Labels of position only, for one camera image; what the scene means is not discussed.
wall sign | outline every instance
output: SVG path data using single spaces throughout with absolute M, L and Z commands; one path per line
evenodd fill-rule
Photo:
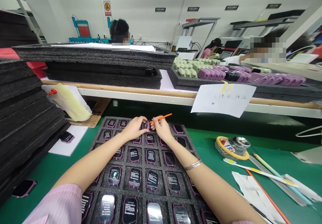
M 188 7 L 187 12 L 198 12 L 200 7 Z
M 165 8 L 155 8 L 155 12 L 165 12 Z
M 225 10 L 237 10 L 239 5 L 228 5 Z
M 105 16 L 112 16 L 111 1 L 104 1 Z
M 268 9 L 274 9 L 274 8 L 279 8 L 282 4 L 269 4 L 267 5 L 266 8 Z

person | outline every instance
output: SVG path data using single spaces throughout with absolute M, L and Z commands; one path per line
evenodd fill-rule
M 110 43 L 125 43 L 130 41 L 129 26 L 123 19 L 113 20 L 110 28 L 111 40 Z
M 209 45 L 206 46 L 204 51 L 202 52 L 200 58 L 207 58 L 208 56 L 212 55 L 212 52 L 218 47 L 222 46 L 221 39 L 216 38 L 211 41 Z
M 247 54 L 240 54 L 237 56 L 230 56 L 225 58 L 227 64 L 240 65 L 241 61 L 247 58 L 265 58 L 264 53 L 269 52 L 269 48 L 275 47 L 274 44 L 278 42 L 278 39 L 285 33 L 287 28 L 279 28 L 268 33 L 264 37 L 261 37 L 259 42 L 254 42 L 250 52 Z M 308 40 L 306 34 L 300 36 L 290 47 L 286 49 L 286 52 L 296 51 L 305 46 L 309 46 L 311 43 Z
M 156 130 L 158 136 L 171 148 L 220 223 L 266 224 L 264 219 L 234 188 L 179 144 L 172 136 L 167 121 L 164 118 L 158 121 L 159 117 L 161 116 L 153 118 L 151 129 Z M 147 129 L 140 130 L 142 122 L 147 122 L 147 118 L 135 117 L 121 133 L 95 148 L 71 166 L 23 224 L 81 223 L 82 193 L 96 179 L 123 144 L 150 132 Z

woman's hand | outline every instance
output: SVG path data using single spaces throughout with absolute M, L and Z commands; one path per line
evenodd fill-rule
M 170 128 L 169 128 L 169 124 L 167 123 L 167 121 L 162 118 L 158 121 L 158 118 L 163 117 L 162 115 L 154 117 L 153 123 L 151 123 L 150 127 L 152 130 L 156 130 L 158 136 L 165 141 L 166 143 L 171 141 L 173 138 Z
M 146 132 L 150 132 L 150 130 L 142 129 L 140 130 L 140 127 L 142 125 L 142 122 L 146 123 L 147 122 L 147 118 L 140 116 L 140 117 L 135 117 L 133 118 L 125 127 L 125 129 L 119 133 L 122 134 L 122 136 L 124 137 L 124 139 L 127 141 L 133 140 L 139 136 L 141 136 L 142 134 L 146 133 Z

toothbrush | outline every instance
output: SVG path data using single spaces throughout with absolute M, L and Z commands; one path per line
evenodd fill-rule
M 267 177 L 270 177 L 270 178 L 275 179 L 275 180 L 277 180 L 279 182 L 282 182 L 283 184 L 286 184 L 286 185 L 289 185 L 289 186 L 293 186 L 293 187 L 298 187 L 296 184 L 294 184 L 293 182 L 291 182 L 291 181 L 289 181 L 287 179 L 283 179 L 283 178 L 277 177 L 277 176 L 272 175 L 272 174 L 267 174 L 267 173 L 265 173 L 263 171 L 260 171 L 258 169 L 255 169 L 255 168 L 251 168 L 251 167 L 239 165 L 239 164 L 236 163 L 236 161 L 233 161 L 231 159 L 224 158 L 224 162 L 226 162 L 228 164 L 231 164 L 231 165 L 235 165 L 235 166 L 244 168 L 244 169 L 251 170 L 253 172 L 256 172 L 258 174 L 261 174 L 261 175 L 264 175 L 264 176 L 267 176 Z

silver bracelet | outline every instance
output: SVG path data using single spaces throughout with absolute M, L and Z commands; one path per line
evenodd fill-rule
M 185 169 L 185 170 L 192 170 L 192 169 L 194 169 L 194 168 L 198 167 L 199 165 L 201 165 L 201 163 L 202 163 L 202 161 L 201 161 L 201 160 L 199 160 L 198 162 L 196 162 L 196 163 L 192 164 L 192 165 L 191 165 L 191 166 L 189 166 L 189 167 L 184 167 L 184 169 Z

